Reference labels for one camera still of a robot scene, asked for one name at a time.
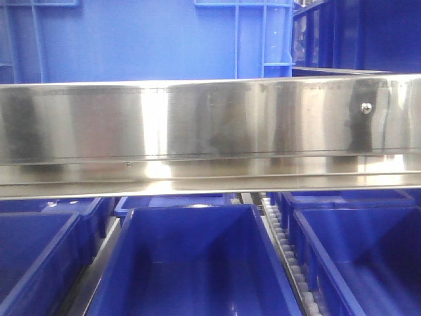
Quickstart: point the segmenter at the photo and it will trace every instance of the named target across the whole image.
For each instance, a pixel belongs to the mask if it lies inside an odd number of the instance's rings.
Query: plastic bin rim
[[[46,264],[47,259],[53,255],[53,251],[64,240],[71,230],[77,225],[80,220],[79,214],[75,213],[38,213],[38,212],[22,212],[22,213],[0,213],[0,217],[52,217],[52,216],[67,216],[67,221],[61,226],[60,230],[52,237],[51,241],[44,247],[42,252],[36,257],[35,261],[29,266],[28,270],[20,277],[19,281],[13,286],[13,289],[7,294],[5,299],[0,304],[0,315],[6,315],[8,310],[13,307],[11,302],[18,299],[25,291],[19,291],[19,288],[26,287],[32,275],[37,274],[39,270]]]
[[[230,195],[231,193],[221,193],[222,197],[224,197],[225,195]],[[144,207],[127,207],[124,208],[124,204],[127,201],[127,199],[132,198],[133,196],[123,196],[120,201],[118,201],[116,207],[114,208],[114,214],[116,215],[116,217],[125,217],[129,211],[131,210],[135,210],[135,209],[150,209],[150,208],[154,208],[154,207],[149,207],[149,206],[144,206]],[[209,207],[218,207],[218,206],[229,206],[229,205],[210,205]],[[161,206],[163,208],[171,208],[171,207],[176,207],[176,208],[189,208],[189,205],[175,205],[175,206]]]
[[[257,228],[259,230],[260,237],[262,238],[263,244],[267,250],[269,260],[272,264],[272,267],[274,268],[274,273],[276,275],[276,281],[280,285],[282,294],[285,297],[285,303],[287,305],[287,308],[291,315],[301,315],[301,311],[299,310],[298,305],[293,305],[292,302],[296,302],[295,297],[293,295],[292,289],[282,282],[282,278],[287,279],[287,276],[285,274],[285,271],[282,267],[282,264],[280,262],[280,259],[278,255],[275,252],[275,249],[272,245],[272,242],[270,241],[269,235],[266,232],[266,229],[264,227],[263,221],[261,219],[259,210],[257,209],[256,205],[253,204],[241,204],[241,205],[215,205],[211,207],[206,207],[202,209],[221,209],[221,208],[236,208],[236,209],[244,209],[244,212],[246,210],[250,209],[253,212],[253,217],[255,219],[255,222],[257,224]],[[117,259],[122,251],[124,251],[124,243],[125,239],[128,234],[128,229],[130,227],[130,222],[133,219],[134,212],[151,212],[151,211],[158,211],[162,209],[189,209],[186,207],[150,207],[148,209],[131,209],[127,212],[126,218],[124,220],[122,230],[120,231],[120,236],[118,237],[118,241],[116,245],[114,246],[114,251],[111,253],[111,257],[109,259],[109,262],[107,263],[107,266],[105,268],[105,272],[101,278],[100,284],[97,289],[97,293],[101,292],[102,288],[107,288],[108,282],[111,281],[111,274],[116,268]],[[100,301],[95,301],[95,297],[93,299],[93,305],[91,305],[89,308],[97,305],[101,305]]]
[[[342,192],[342,191],[344,191],[344,190],[328,190],[329,192],[338,192],[339,194]],[[379,205],[376,205],[376,206],[367,206],[367,207],[363,207],[363,208],[372,208],[372,207],[415,207],[416,206],[416,204],[415,204],[415,200],[414,200],[414,198],[410,195],[410,194],[408,194],[408,193],[406,193],[404,190],[395,190],[395,189],[386,189],[386,190],[384,190],[384,191],[394,191],[394,192],[397,192],[398,194],[400,194],[401,195],[401,197],[403,198],[406,198],[406,199],[408,199],[408,202],[406,203],[406,204],[402,204],[402,205],[400,205],[400,206],[396,206],[396,205],[391,205],[391,206],[388,206],[388,205],[386,205],[386,204],[379,204]],[[288,192],[278,192],[278,195],[281,197],[281,196],[283,196],[283,197],[285,197],[285,200],[290,204],[290,205],[292,205],[292,206],[294,206],[295,208],[297,208],[297,209],[314,209],[314,208],[316,208],[316,206],[312,206],[312,207],[301,207],[300,205],[296,205],[296,203],[300,203],[300,202],[295,202],[294,201],[294,199],[295,199],[295,196],[293,195],[293,193],[294,192],[296,192],[296,191],[293,191],[293,192],[290,192],[290,191],[288,191]],[[390,201],[390,200],[396,200],[396,199],[399,199],[398,197],[397,198],[395,198],[395,199],[384,199],[384,203],[387,203],[387,201]],[[324,204],[324,205],[329,205],[329,207],[330,206],[332,206],[332,208],[336,208],[336,209],[360,209],[361,207],[359,207],[358,205],[357,206],[354,206],[354,207],[351,207],[351,206],[349,206],[349,207],[344,207],[344,206],[338,206],[338,205],[336,205],[337,204],[337,202],[336,201],[334,201],[334,200],[332,200],[332,201],[321,201],[321,202],[309,202],[309,203],[312,203],[312,204]]]

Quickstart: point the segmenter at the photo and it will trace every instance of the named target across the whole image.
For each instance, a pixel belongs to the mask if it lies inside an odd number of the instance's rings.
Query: stacked blue crate
[[[307,67],[420,72],[420,15],[419,1],[317,0],[294,13],[293,61]]]
[[[293,0],[2,0],[0,82],[291,76]]]

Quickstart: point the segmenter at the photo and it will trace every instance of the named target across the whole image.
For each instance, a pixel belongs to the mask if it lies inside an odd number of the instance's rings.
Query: screw
[[[361,113],[362,114],[368,114],[372,111],[373,109],[373,104],[371,103],[363,103],[361,105]]]

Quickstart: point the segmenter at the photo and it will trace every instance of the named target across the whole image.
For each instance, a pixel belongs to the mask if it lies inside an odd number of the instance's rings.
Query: stainless steel guard
[[[2,85],[0,198],[419,186],[420,117],[419,75]]]

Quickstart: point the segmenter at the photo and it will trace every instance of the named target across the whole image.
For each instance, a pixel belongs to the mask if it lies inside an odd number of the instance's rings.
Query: blue plastic bin
[[[75,214],[0,214],[0,315],[54,315],[82,268]]]
[[[80,255],[85,264],[92,262],[92,257],[96,256],[101,246],[101,239],[106,237],[113,208],[113,197],[0,201],[0,213],[34,211],[79,214],[82,220],[76,229],[80,239]]]
[[[421,315],[421,209],[311,209],[294,214],[297,259],[329,315]]]
[[[88,312],[301,315],[252,205],[132,210]]]
[[[125,196],[118,202],[114,214],[123,224],[128,211],[146,207],[231,205],[235,193],[184,194],[179,196]]]
[[[402,190],[284,192],[278,194],[276,201],[282,214],[281,227],[287,230],[291,245],[295,245],[296,209],[415,206],[415,200]]]
[[[421,72],[420,16],[419,1],[315,1],[294,13],[293,61],[308,67]]]
[[[2,0],[0,82],[291,76],[293,0]]]

